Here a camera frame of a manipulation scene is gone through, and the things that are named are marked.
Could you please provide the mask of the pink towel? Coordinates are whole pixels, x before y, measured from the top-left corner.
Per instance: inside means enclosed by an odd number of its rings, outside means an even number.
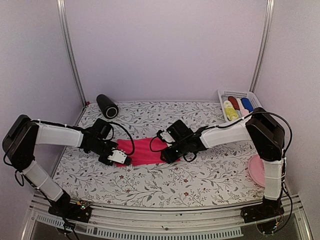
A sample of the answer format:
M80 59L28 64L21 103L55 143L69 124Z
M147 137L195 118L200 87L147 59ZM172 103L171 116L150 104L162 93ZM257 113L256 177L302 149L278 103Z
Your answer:
M141 165L165 164L165 162L161 160L160 152L153 152L150 150L151 140L152 138L143 138L133 141L135 151L130 158L131 164L134 167ZM131 152L132 150L132 143L130 140L118 139L117 144L118 148L123 150L125 153Z

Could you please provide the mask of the green yellow patterned towel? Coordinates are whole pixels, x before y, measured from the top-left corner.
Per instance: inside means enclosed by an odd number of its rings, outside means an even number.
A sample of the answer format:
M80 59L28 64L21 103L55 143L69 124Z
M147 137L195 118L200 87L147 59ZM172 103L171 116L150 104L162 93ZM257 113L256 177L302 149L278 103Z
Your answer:
M229 100L223 102L223 108L228 121L234 121L240 118L236 109Z

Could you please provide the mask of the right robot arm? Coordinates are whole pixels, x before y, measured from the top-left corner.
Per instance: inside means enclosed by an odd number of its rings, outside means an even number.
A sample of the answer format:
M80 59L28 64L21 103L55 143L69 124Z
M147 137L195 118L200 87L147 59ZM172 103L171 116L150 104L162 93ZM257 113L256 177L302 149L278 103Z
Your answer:
M285 143L285 129L277 119L287 121L262 107L229 123L203 126L192 131L181 120L177 120L166 130L159 130L156 136L168 146L160 151L162 161L171 164L187 154L197 155L219 145L252 141L264 166L264 196L258 213L269 218L278 210L277 201L282 195L285 174L284 161L289 144Z

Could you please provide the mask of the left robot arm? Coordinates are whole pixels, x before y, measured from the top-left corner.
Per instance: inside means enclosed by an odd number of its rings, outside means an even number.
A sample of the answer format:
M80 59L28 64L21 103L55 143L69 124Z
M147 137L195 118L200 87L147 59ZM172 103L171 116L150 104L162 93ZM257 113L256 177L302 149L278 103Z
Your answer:
M15 169L37 191L54 202L63 216L74 213L70 195L52 178L51 172L58 163L57 154L64 147L94 153L98 161L111 166L114 163L130 165L133 149L126 153L108 138L117 123L97 119L92 126L83 128L67 124L31 119L25 114L17 117L2 141L3 161Z

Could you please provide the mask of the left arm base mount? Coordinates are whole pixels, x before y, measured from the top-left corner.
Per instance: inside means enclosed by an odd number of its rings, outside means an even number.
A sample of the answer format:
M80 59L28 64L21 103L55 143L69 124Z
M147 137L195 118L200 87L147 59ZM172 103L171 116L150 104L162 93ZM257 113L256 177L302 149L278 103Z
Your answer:
M71 203L70 200L59 199L51 202L48 213L67 220L88 223L92 215L92 208Z

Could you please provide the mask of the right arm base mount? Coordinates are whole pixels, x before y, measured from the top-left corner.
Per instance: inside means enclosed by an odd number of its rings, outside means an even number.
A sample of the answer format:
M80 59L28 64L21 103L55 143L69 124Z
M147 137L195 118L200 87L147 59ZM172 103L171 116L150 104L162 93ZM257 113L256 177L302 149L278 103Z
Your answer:
M272 201L271 203L260 203L243 207L240 216L245 223L261 221L269 218L275 218L284 214L284 208L281 203Z

